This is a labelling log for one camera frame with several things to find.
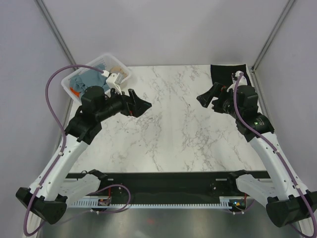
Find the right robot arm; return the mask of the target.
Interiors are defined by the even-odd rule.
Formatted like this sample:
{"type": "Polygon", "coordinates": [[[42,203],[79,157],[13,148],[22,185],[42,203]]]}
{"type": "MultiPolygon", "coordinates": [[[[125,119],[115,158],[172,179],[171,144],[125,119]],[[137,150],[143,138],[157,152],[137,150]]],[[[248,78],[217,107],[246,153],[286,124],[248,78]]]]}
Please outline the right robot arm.
{"type": "Polygon", "coordinates": [[[258,111],[254,87],[241,85],[234,92],[215,83],[197,100],[204,108],[212,104],[216,113],[235,118],[238,131],[256,151],[272,180],[272,185],[264,185],[248,172],[234,172],[227,182],[228,192],[251,196],[266,209],[270,220],[279,228],[313,218],[317,193],[309,191],[285,158],[269,119],[258,111]]]}

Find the blue t shirt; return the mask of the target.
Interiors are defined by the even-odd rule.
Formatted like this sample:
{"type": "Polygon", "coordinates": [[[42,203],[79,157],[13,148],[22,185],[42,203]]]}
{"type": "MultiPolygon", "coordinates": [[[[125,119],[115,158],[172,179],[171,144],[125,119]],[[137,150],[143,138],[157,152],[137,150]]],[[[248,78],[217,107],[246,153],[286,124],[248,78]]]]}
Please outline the blue t shirt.
{"type": "Polygon", "coordinates": [[[100,72],[89,69],[70,79],[69,86],[75,91],[80,92],[80,97],[85,93],[86,89],[92,86],[100,86],[106,92],[109,86],[106,84],[106,78],[100,72]]]}

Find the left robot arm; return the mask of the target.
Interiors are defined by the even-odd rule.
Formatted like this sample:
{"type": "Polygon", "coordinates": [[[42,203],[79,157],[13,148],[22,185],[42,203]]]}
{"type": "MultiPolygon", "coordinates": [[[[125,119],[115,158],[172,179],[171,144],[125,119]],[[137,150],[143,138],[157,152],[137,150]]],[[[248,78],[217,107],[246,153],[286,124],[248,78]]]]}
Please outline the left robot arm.
{"type": "Polygon", "coordinates": [[[82,197],[93,192],[98,195],[107,193],[109,184],[103,180],[105,175],[98,170],[89,171],[71,185],[65,185],[64,179],[101,131],[102,121],[117,113],[138,118],[151,106],[150,102],[139,98],[133,89],[129,89],[128,94],[118,94],[111,89],[110,97],[106,97],[102,87],[89,87],[81,98],[81,106],[64,131],[65,138],[60,148],[28,188],[18,189],[17,199],[33,214],[53,225],[63,217],[68,206],[82,197]]]}

